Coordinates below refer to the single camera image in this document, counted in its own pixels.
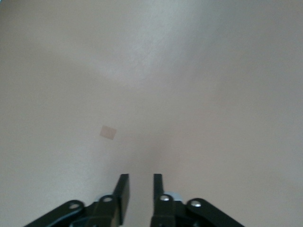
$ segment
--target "silver screw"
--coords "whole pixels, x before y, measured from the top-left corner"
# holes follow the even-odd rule
[[[201,203],[197,200],[192,200],[190,205],[192,205],[193,207],[200,207]]]
[[[77,203],[72,203],[71,205],[70,205],[70,209],[76,209],[76,208],[78,208],[80,205],[79,204],[77,204]]]
[[[162,196],[160,197],[160,199],[161,199],[162,201],[168,201],[168,200],[169,200],[169,197],[168,197],[167,195],[162,195]]]
[[[112,200],[113,200],[112,198],[106,197],[106,198],[103,200],[103,202],[111,202]]]

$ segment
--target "screw head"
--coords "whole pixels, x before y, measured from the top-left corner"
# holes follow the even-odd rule
[[[110,197],[106,197],[105,199],[103,199],[103,202],[111,202],[113,199]]]
[[[192,205],[193,207],[200,207],[201,203],[197,200],[192,200],[190,205]]]
[[[80,205],[79,204],[77,204],[77,203],[72,203],[71,205],[70,205],[70,209],[76,209],[76,208],[78,208]]]
[[[160,197],[160,199],[161,199],[162,201],[168,201],[168,200],[169,200],[169,197],[168,197],[167,195],[162,195],[162,196]]]

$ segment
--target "white surface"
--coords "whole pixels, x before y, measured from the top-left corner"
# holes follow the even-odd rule
[[[302,1],[2,1],[0,226],[130,173],[248,227],[303,223]],[[100,136],[117,129],[114,140]]]

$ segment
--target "small brown square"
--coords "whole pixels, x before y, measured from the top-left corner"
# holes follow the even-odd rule
[[[105,138],[110,139],[110,140],[113,140],[114,137],[115,137],[116,132],[117,132],[116,129],[113,129],[113,128],[110,128],[106,125],[103,125],[102,129],[101,129],[100,136],[105,137]]]

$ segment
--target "screw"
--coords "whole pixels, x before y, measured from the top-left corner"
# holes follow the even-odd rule
[[[168,197],[167,195],[162,195],[162,196],[160,197],[160,199],[161,199],[162,201],[168,201],[168,200],[169,200],[169,197]]]
[[[197,200],[192,200],[190,203],[193,207],[200,207],[201,203]]]
[[[80,205],[79,204],[77,204],[77,203],[72,203],[71,205],[70,205],[70,209],[76,209],[76,208],[78,208]]]
[[[106,197],[106,198],[103,200],[103,202],[111,202],[112,200],[113,200],[112,198]]]

